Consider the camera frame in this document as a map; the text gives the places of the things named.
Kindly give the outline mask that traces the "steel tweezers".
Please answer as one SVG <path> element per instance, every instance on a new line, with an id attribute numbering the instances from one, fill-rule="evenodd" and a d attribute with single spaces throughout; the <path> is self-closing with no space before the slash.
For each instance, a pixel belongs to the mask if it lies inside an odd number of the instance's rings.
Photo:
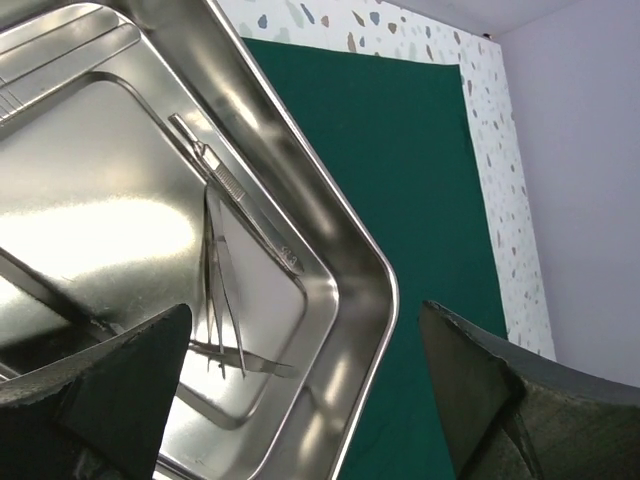
<path id="1" fill-rule="evenodd" d="M 298 370 L 294 366 L 269 360 L 245 350 L 220 347 L 197 340 L 190 341 L 189 349 L 203 355 L 208 361 L 249 372 L 270 374 L 281 378 L 295 378 L 298 375 Z"/>
<path id="2" fill-rule="evenodd" d="M 239 286 L 224 233 L 221 198 L 212 184 L 205 189 L 205 245 L 207 255 L 207 309 L 212 312 L 216 327 L 219 352 L 225 360 L 231 359 L 231 350 L 224 346 L 224 315 L 233 327 L 236 340 L 236 360 L 242 377 L 247 374 L 247 366 L 242 345 L 242 335 L 236 313 L 240 309 Z"/>

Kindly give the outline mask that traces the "steel scalpel handle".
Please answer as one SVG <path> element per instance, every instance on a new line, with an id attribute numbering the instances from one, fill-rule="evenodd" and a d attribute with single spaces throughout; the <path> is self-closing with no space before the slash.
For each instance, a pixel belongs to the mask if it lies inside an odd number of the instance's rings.
<path id="1" fill-rule="evenodd" d="M 222 196 L 231 201 L 232 208 L 238 212 L 258 243 L 284 270 L 296 277 L 301 276 L 305 269 L 299 256 L 213 148 L 200 140 L 178 113 L 171 114 L 168 121 L 189 145 L 195 165 L 202 170 L 204 178 L 213 181 Z"/>

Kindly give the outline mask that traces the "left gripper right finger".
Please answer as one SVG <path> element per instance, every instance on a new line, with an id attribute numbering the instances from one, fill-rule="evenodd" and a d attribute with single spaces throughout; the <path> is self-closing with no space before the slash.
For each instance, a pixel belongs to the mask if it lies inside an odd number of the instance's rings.
<path id="1" fill-rule="evenodd" d="M 638 388 L 536 355 L 433 301 L 419 326 L 457 478 L 638 478 Z"/>

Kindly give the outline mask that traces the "dark green surgical cloth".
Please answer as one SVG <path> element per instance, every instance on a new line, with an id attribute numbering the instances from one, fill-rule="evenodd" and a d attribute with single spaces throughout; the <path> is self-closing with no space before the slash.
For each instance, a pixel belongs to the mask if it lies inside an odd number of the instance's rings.
<path id="1" fill-rule="evenodd" d="M 399 283 L 398 322 L 341 477 L 450 479 L 422 303 L 507 334 L 460 69 L 259 40 L 247 47 Z"/>

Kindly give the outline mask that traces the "stainless steel instrument tray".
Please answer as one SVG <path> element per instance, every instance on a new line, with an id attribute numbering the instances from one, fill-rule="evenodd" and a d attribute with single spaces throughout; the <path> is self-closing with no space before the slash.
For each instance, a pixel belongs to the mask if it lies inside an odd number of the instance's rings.
<path id="1" fill-rule="evenodd" d="M 241 341 L 293 380 L 184 363 L 161 449 L 193 479 L 335 479 L 398 315 L 393 269 L 215 1 L 1 5 L 2 245 L 126 326 L 197 306 L 204 183 L 177 113 L 302 266 L 224 207 Z"/>

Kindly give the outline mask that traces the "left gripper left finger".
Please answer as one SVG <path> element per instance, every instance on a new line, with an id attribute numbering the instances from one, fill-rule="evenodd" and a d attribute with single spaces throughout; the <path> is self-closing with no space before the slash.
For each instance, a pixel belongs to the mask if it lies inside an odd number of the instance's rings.
<path id="1" fill-rule="evenodd" d="M 3 382 L 2 478 L 151 478 L 191 331 L 178 304 Z"/>

